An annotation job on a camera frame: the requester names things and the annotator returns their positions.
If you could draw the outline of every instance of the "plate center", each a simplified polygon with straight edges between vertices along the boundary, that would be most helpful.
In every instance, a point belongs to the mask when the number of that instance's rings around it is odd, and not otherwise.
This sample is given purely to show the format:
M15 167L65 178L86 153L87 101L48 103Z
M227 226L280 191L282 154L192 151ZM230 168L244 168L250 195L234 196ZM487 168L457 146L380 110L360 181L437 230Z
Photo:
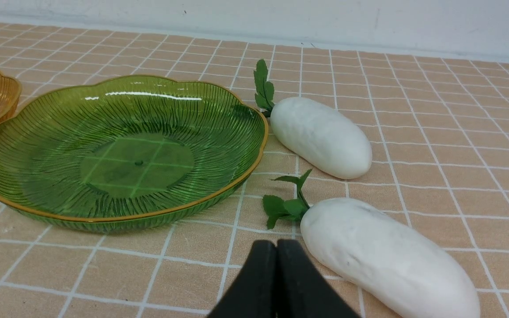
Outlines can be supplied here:
M133 198L174 187L193 167L190 147L145 132L97 147L84 157L80 173L83 183L112 197Z

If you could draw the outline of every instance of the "green plate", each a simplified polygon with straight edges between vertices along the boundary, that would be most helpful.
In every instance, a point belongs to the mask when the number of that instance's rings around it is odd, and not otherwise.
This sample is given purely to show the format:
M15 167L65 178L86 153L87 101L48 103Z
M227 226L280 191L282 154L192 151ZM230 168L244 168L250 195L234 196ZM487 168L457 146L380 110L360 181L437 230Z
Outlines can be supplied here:
M163 225L232 194L268 132L210 83L131 75L58 89L0 124L0 201L78 230Z

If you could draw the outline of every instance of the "gold rim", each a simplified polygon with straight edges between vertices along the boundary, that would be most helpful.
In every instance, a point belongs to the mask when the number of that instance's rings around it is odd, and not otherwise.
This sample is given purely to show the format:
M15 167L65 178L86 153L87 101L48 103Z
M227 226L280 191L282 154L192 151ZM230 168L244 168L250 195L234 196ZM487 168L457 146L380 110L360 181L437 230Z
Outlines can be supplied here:
M14 108L17 106L17 104L19 103L19 98L21 97L21 92L23 90L23 85L21 84L20 81L18 81L18 79L16 78L13 78L11 76L5 76L5 74L3 74L2 72L0 72L0 77L2 79L8 79L12 82L14 82L16 85L17 85L17 89L16 89L16 92L14 93L14 95L11 95L11 99L9 101L9 103L5 106L4 108L4 111L2 111L1 115L0 115L0 120L5 117L6 115L8 115L8 113Z
M83 223L103 223L103 222L116 222L116 221L130 221L130 220L145 219L147 217L164 215L164 214L167 214L167 213L171 213L171 212L175 212L175 211L180 211L180 210L192 207L192 206L200 204L200 203L204 203L204 202L206 202L206 201L208 201L208 200L210 200L210 199L212 199L214 197L217 197L221 193L224 193L225 191L231 189L232 187L236 186L237 184L241 183L242 181L247 179L247 177L252 173L252 171L254 171L254 169L256 169L256 167L258 166L258 164L262 160L262 155L263 155L263 152L264 152L264 147L266 146L266 143L268 141L269 125L268 125L268 121L266 120L266 117L264 117L264 115L258 109L256 109L255 107L251 107L251 106L246 105L245 103L243 103L243 101L238 96L236 96L235 93L233 93L229 89L227 89L227 88L225 88L225 87L223 87L221 85L210 83L210 82L207 82L207 81L198 81L198 80L195 80L195 81L176 81L176 80L173 80L173 79L170 79L170 78L166 78L164 76L147 75L147 74L125 75L125 76L119 76L119 77L112 78L112 79L107 79L105 81L100 81L99 83L93 84L93 85L77 85L77 86L70 86L70 87L54 89L53 91L45 93L45 94L43 94L41 96L37 96L37 97L32 98L30 101L28 101L27 106L25 106L23 109L27 108L34 100L36 100L36 99L38 99L38 98L40 98L42 96L54 93L54 92L59 92L59 91L65 90L65 89L73 89L73 88L95 87L97 85L101 85L101 84L106 83L108 81L112 81L112 80L116 80L116 79L121 79L121 78L131 78L131 77L136 77L136 76L149 76L149 77L153 77L153 78L169 80L169 81L172 81L172 82L178 83L178 84L184 84L184 83L202 83L202 84L207 84L207 85L214 85L216 87L223 88L225 91L228 91L229 93L231 93L241 103L241 105L243 105L245 107L249 107L250 109L253 109L254 111L256 111L256 113L262 118L262 122L264 123L264 138L263 138L262 143L260 145L260 149L258 151L257 159L249 167L249 169L247 169L247 171L245 173L243 173L240 177L238 177L237 179L232 181L232 183L226 185L224 188L221 188L220 190L216 191L215 193L212 193L212 194L210 194L210 195L208 195L208 196L206 196L206 197L204 197L204 198L202 198L200 200L192 201L192 202L190 202L188 204L180 205L178 207L174 207L174 208L170 208L170 209L164 209L164 210L160 210L160 211L149 212L149 213L145 213L145 214L142 214L142 215L125 216L125 217L107 217L107 218L101 218L101 219L99 219L99 218L91 218L90 219L90 218L83 218L83 217L68 217L68 216L55 215L55 214L52 214L52 213L48 213L48 212L39 211L39 210L36 210L36 209L33 209L33 208L25 207L23 205L20 205L20 204L17 204L15 202L13 202L13 201L9 201L8 199L6 199L5 197L2 197L1 195L0 195L0 202L8 205L9 207L16 208L18 210L21 210L21 211L24 211L24 212L28 212L28 213L33 214L33 215L37 215L37 216L41 216L41 217L46 217L46 218L49 218L49 219L60 220L60 221L83 222ZM7 119L5 121L2 121L0 123L0 125L5 123L6 121L11 121L11 120L14 120L14 119L16 119L16 117L9 118L9 119Z

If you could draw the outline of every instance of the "white grid line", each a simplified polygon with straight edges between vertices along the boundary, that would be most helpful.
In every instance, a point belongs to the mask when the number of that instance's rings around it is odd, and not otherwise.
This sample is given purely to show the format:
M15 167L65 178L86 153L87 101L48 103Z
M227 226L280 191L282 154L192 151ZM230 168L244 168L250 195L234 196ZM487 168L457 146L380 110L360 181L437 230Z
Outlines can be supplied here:
M482 106L480 106L479 104L479 107L487 114L487 116L490 118L490 120L493 121L493 123L500 129L501 133L503 133L503 135L506 137L506 139L508 139L509 141L509 135L507 133L505 133L503 131L503 129L497 124L497 122L490 116L490 114L487 112L487 110L485 110ZM471 142L471 140L469 139L469 137L467 136L467 133L464 132L463 133L466 137L466 139L469 141L469 143L473 146L473 149L475 151L475 153L478 155L478 157L481 159L481 161L483 162L484 166L486 167L486 170L488 171L488 173L490 174L490 176L492 177L494 183L496 183L496 186L498 187L498 189L500 189L504 199L507 201L507 203L509 204L509 197L508 195L505 193L503 187L501 186L500 182L496 179L494 173L492 172L492 169L490 169L490 167L488 167L488 165L486 164L486 161L485 159L482 157L482 155L480 155L479 151L474 147L474 144Z
M443 101L442 98L440 98L441 101L444 103L445 107L447 107L447 104ZM455 117L453 117L453 119L455 120L455 123L460 127L459 125L459 122L456 120ZM463 132L463 134L465 135L465 138L468 140L468 142L470 143L470 145L472 147L474 147L471 139L468 137L468 134L466 132ZM477 154L479 156L479 158L483 161L483 163L486 163L483 159L482 159L482 156L478 153L477 151ZM443 176L444 178L444 181L446 183L446 186L450 187L450 184L449 184L449 181L447 180L447 177L445 175L445 173L443 172L443 169L440 167L440 173L441 175ZM475 247L475 249L477 250L476 253L477 253L477 256L479 258L479 261L481 262L482 264L482 267L484 269L484 272L490 282L490 285L492 286L492 289L493 290L496 290L496 296L498 298L498 301L500 302L500 305L503 309L503 311L505 312L505 315L507 318L509 318L509 310L507 308L507 305L505 304L505 301L503 300L503 297L501 296L500 292L497 291L497 286L496 286L496 283L494 281L494 278L492 277L491 273L490 273L490 270L488 268L488 265L486 264L486 261L484 260L484 258L482 257L482 253L479 251L479 246L477 245L476 241L475 241L475 237L474 235L472 234L472 230L471 228L468 226L468 223L467 223L467 220L464 218L463 216L463 210L460 206L460 204L458 203L456 197L455 197L455 194L453 193L452 190L449 190L449 193L451 194L451 199L453 199L453 202L455 203L455 207L457 208L457 211L459 212L459 214L461 215L461 221L463 222L463 225L465 227L465 229L467 230L467 234L469 236L469 239L471 241L471 244Z
M248 50L248 44L244 48L243 54L241 56L241 60L239 62L239 66L237 67L237 70L235 72L235 77L233 78L233 81L231 82L231 85L229 86L229 89L232 89L233 85L235 84L235 79L237 78L237 74L239 73L239 70L241 69L241 65L243 64L243 60L245 59L245 54L247 53L247 50ZM248 182L248 179L245 180L245 182L243 183L243 185L241 187L241 194L239 195L239 202L237 203L237 210L235 211L235 219L233 221L233 228L232 228L231 237L230 237L230 240L229 240L229 247L228 247L228 250L227 250L227 255L225 256L225 267L223 269L223 274L221 275L221 282L220 282L220 285L219 285L219 289L217 291L217 298L216 299L217 299L218 302L224 296L225 282L227 280L227 275L228 275L228 266L231 263L231 257L232 257L232 254L233 254L233 247L234 247L234 244L235 244L235 238L236 238L236 235L237 235L237 229L238 229L238 226L239 226L239 219L240 219L240 216L241 216L241 209L243 207L243 199L244 199L245 190L247 188L247 182Z
M365 75L365 81L368 84L368 78ZM376 108L374 107L374 100L372 98L372 94L370 93L370 87L366 87L369 95L370 105L372 106L372 110L374 112L374 119L376 120L376 124L378 125L378 132L380 133L380 139L382 140L382 146L384 147L384 153L386 154L386 158L389 161L390 165L390 171L392 173L392 178L394 179L394 184L396 185L396 191L398 192L398 198L400 199L400 204L402 205L402 210L404 211L406 215L406 222L408 223L408 226L412 226L412 221L410 219L410 215L408 214L408 209L406 208L406 202L404 201L404 197L402 195L402 190L400 189L400 183L398 183L398 177L396 176L396 170L394 170L394 165L390 161L390 152L388 151L388 147L386 146L386 138L384 138L384 133L382 132L382 127L380 126L380 120L378 119L378 114L376 114Z
M29 244L29 246L23 251L21 256L16 259L16 261L13 263L13 265L11 265L11 267L8 269L8 271L5 273L5 275L2 276L2 278L0 279L0 287L2 286L2 283L8 279L8 277L11 275L13 270L15 270L17 265L19 265L19 263L23 260L23 258L25 258L25 256L34 247L35 243L37 243L39 240L41 240L41 238L44 237L44 235L50 230L51 227L52 227L51 225L47 226L46 229L37 237L37 239L34 240L34 242L32 242L31 244Z

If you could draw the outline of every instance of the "artificial vegetable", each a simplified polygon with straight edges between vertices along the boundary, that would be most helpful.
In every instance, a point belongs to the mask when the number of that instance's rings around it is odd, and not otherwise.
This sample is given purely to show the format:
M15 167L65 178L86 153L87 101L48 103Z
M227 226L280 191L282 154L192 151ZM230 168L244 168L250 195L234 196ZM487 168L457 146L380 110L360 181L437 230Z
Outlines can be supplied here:
M309 173L276 179L295 183L297 199L263 197L269 229L277 219L301 220L313 257L403 318L480 318L475 286L453 257L362 201L338 197L309 207L301 193Z
M289 97L275 104L264 60L258 61L253 74L257 106L285 147L333 177L354 179L368 172L372 147L359 126L313 99Z

